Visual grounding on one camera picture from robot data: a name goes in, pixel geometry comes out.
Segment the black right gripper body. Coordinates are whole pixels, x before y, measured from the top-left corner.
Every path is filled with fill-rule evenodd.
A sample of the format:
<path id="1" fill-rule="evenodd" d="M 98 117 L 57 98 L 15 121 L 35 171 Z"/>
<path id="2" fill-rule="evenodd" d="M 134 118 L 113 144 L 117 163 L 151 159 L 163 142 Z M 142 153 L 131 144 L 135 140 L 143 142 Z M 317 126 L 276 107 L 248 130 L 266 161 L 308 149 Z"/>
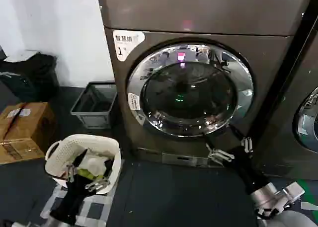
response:
<path id="1" fill-rule="evenodd" d="M 236 146 L 228 153 L 234 156 L 234 159 L 228 163 L 228 168 L 241 178 L 248 195 L 270 183 L 269 179 L 253 166 L 251 158 L 244 151 L 243 146 Z"/>

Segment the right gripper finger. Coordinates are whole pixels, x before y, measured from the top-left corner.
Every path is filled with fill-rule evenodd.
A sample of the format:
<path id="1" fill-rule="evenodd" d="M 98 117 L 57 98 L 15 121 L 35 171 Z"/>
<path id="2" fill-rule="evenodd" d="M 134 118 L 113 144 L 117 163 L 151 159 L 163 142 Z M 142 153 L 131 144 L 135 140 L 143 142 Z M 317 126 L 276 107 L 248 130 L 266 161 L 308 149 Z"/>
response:
<path id="1" fill-rule="evenodd" d="M 235 156 L 233 154 L 227 153 L 223 150 L 215 149 L 212 141 L 207 135 L 203 133 L 202 137 L 205 141 L 205 147 L 209 151 L 208 159 L 215 163 L 232 162 L 232 160 L 234 160 Z"/>
<path id="2" fill-rule="evenodd" d="M 240 144 L 244 147 L 246 153 L 253 153 L 253 145 L 251 137 L 245 136 L 238 128 L 235 126 L 230 126 L 233 134 L 238 138 Z"/>

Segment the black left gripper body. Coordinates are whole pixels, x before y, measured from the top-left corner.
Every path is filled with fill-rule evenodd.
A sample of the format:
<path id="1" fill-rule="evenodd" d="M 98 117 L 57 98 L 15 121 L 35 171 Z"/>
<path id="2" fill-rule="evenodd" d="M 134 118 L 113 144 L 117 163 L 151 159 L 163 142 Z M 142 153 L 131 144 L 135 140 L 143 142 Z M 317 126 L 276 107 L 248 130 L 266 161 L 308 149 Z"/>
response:
<path id="1" fill-rule="evenodd" d="M 67 193 L 60 205 L 50 212 L 50 216 L 64 223 L 75 223 L 83 200 L 87 197 L 87 178 L 75 175 L 73 182 L 67 181 Z"/>

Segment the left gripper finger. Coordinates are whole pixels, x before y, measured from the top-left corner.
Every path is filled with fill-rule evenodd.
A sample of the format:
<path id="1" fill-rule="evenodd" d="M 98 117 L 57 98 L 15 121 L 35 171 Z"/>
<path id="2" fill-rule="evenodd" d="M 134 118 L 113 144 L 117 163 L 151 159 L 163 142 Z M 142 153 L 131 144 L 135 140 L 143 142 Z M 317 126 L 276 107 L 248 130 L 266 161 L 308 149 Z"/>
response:
<path id="1" fill-rule="evenodd" d="M 98 192 L 100 189 L 105 188 L 110 184 L 107 178 L 96 179 L 92 183 L 85 185 L 85 189 L 89 192 Z"/>
<path id="2" fill-rule="evenodd" d="M 67 178 L 67 181 L 72 183 L 75 180 L 75 174 L 77 173 L 77 168 L 82 163 L 85 155 L 87 154 L 88 149 L 85 149 L 81 154 L 75 157 L 73 162 L 70 164 L 67 164 L 65 175 Z"/>

